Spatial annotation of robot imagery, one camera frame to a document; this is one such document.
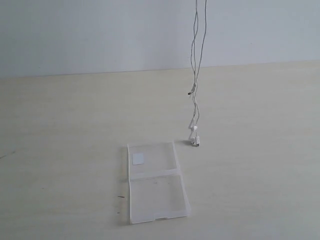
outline white wire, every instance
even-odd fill
[[[191,44],[191,67],[193,71],[193,86],[191,91],[188,93],[189,95],[192,94],[192,101],[194,105],[194,111],[193,111],[193,117],[191,122],[193,125],[197,125],[199,118],[200,118],[200,112],[199,112],[199,106],[197,103],[197,91],[198,91],[198,76],[200,72],[200,67],[201,67],[201,62],[202,62],[202,56],[203,56],[203,50],[204,50],[204,44],[205,44],[205,39],[206,39],[206,34],[207,34],[207,1],[205,0],[204,2],[204,34],[203,34],[203,39],[202,39],[202,45],[201,45],[201,52],[200,52],[200,59],[197,67],[197,62],[196,62],[196,38],[198,34],[198,29],[199,29],[199,15],[198,15],[198,0],[195,0],[195,15],[194,15],[194,22],[193,22],[193,40]]]

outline clear plastic case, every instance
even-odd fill
[[[190,214],[173,142],[128,145],[128,162],[132,224]]]

